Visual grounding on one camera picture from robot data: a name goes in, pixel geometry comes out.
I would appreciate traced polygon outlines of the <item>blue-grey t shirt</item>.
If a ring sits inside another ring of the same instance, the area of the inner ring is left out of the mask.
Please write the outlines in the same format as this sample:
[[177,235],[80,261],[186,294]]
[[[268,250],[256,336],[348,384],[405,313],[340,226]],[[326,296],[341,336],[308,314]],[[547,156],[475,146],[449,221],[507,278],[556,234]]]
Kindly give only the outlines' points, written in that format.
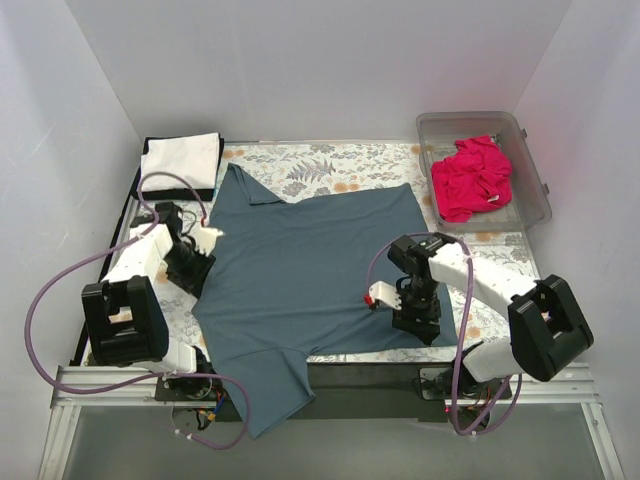
[[408,184],[288,203],[231,164],[210,221],[223,235],[193,315],[250,436],[313,400],[310,356],[420,346],[363,300],[368,279],[400,277],[378,251],[426,231]]

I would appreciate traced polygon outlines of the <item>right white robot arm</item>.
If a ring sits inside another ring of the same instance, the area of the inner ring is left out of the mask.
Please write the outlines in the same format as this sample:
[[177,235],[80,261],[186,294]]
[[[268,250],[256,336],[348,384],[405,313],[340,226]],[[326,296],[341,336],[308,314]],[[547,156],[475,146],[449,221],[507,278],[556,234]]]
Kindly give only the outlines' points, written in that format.
[[462,353],[452,383],[464,397],[512,375],[547,382],[594,343],[573,291],[557,275],[536,279],[475,259],[461,240],[443,233],[404,235],[391,243],[387,256],[406,277],[395,285],[374,283],[369,295],[393,309],[395,328],[431,343],[440,332],[442,285],[471,295],[508,322],[507,337]]

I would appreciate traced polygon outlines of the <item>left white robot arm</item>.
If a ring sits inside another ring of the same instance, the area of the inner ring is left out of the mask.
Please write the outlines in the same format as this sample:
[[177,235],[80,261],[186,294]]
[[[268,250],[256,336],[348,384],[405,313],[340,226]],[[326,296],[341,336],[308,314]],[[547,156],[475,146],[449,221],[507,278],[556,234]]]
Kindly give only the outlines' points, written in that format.
[[123,249],[104,279],[85,286],[81,295],[97,365],[180,373],[178,387],[193,400],[211,392],[213,377],[204,353],[170,336],[155,284],[163,271],[168,281],[198,299],[223,235],[201,221],[185,234],[182,209],[173,202],[161,202],[152,213],[132,220],[133,243]]

